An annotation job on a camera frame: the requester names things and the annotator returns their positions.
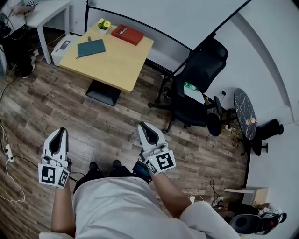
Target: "power strip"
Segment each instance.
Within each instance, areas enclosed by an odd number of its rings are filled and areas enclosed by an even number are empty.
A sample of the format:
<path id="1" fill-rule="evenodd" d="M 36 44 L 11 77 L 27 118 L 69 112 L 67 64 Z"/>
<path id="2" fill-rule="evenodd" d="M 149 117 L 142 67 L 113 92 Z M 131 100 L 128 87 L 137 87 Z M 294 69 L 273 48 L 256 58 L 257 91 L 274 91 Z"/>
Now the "power strip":
<path id="1" fill-rule="evenodd" d="M 13 162 L 14 161 L 14 155 L 13 155 L 13 152 L 11 151 L 11 147 L 9 144 L 7 144 L 5 146 L 6 150 L 5 150 L 5 154 L 7 155 L 8 157 L 8 161 L 9 162 Z"/>

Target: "wooden floor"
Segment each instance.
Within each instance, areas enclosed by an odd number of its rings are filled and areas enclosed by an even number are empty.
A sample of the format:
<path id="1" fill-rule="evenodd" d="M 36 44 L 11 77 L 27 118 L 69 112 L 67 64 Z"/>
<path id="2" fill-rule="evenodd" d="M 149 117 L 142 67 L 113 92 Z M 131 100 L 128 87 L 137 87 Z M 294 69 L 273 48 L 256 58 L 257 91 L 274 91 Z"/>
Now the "wooden floor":
<path id="1" fill-rule="evenodd" d="M 1 89 L 5 81 L 6 78 L 1 80 Z M 17 78 L 0 103 L 1 122 L 13 154 L 37 165 L 44 140 L 52 131 L 65 127 L 69 132 L 72 171 L 86 173 L 89 163 L 95 161 L 108 173 L 115 159 L 132 169 L 141 150 L 138 123 L 146 121 L 163 129 L 170 119 L 168 112 L 147 106 L 157 96 L 160 73 L 144 66 L 134 90 L 130 94 L 121 93 L 115 107 L 85 96 L 91 81 L 47 65 L 39 57 L 29 79 Z M 240 157 L 241 147 L 234 149 L 226 135 L 213 137 L 204 127 L 185 130 L 182 123 L 175 122 L 165 138 L 177 163 L 167 175 L 183 192 L 198 193 L 211 202 L 214 198 L 211 179 L 220 194 L 225 187 L 240 189 L 243 185 L 246 158 Z M 22 193 L 6 174 L 2 152 L 0 157 L 0 194 L 21 200 Z M 55 189 L 39 184 L 37 169 L 23 159 L 8 163 L 7 168 L 24 190 L 26 199 L 25 203 L 10 203 L 0 198 L 0 228 L 8 238 L 37 238 L 39 232 L 50 230 Z"/>

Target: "black office chair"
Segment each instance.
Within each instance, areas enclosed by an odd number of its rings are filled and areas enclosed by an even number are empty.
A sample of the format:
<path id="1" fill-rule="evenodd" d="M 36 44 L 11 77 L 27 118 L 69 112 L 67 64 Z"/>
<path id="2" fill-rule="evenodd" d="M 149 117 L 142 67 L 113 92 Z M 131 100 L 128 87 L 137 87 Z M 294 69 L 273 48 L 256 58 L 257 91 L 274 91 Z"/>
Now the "black office chair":
<path id="1" fill-rule="evenodd" d="M 218 136 L 221 133 L 219 117 L 215 114 L 207 114 L 207 109 L 214 107 L 217 108 L 218 114 L 222 114 L 219 99 L 214 96 L 212 104 L 199 103 L 185 95 L 184 83 L 188 82 L 196 86 L 201 93 L 205 93 L 215 77 L 226 66 L 227 57 L 228 51 L 225 47 L 212 38 L 202 44 L 201 49 L 197 50 L 194 56 L 186 63 L 180 74 L 171 76 L 173 79 L 171 89 L 165 88 L 167 93 L 164 95 L 164 97 L 171 99 L 171 105 L 148 104 L 150 108 L 156 107 L 171 111 L 171 121 L 164 133 L 169 132 L 175 119 L 182 121 L 185 124 L 185 128 L 191 125 L 203 127 L 208 125 L 212 135 Z"/>

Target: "white desk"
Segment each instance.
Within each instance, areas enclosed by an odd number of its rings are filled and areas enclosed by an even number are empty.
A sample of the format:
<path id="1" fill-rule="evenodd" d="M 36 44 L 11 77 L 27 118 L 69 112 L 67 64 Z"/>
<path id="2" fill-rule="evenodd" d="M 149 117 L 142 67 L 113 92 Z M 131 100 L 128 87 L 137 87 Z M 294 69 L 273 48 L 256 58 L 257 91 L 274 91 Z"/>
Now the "white desk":
<path id="1" fill-rule="evenodd" d="M 44 56 L 48 64 L 51 58 L 48 52 L 47 43 L 43 34 L 43 25 L 58 13 L 64 11 L 65 34 L 70 33 L 70 2 L 69 1 L 43 1 L 36 5 L 34 12 L 27 15 L 27 26 L 36 28 L 41 42 Z"/>

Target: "small potted plant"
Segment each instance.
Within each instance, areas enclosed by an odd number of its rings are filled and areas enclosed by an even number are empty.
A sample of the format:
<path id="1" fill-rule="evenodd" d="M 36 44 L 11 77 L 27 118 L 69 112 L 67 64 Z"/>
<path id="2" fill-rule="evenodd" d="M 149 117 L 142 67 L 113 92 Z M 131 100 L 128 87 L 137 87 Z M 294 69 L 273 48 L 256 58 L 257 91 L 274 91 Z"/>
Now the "small potted plant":
<path id="1" fill-rule="evenodd" d="M 108 27 L 111 26 L 111 22 L 108 20 L 105 20 L 104 18 L 101 18 L 98 22 L 99 32 L 100 34 L 105 35 L 107 32 Z"/>

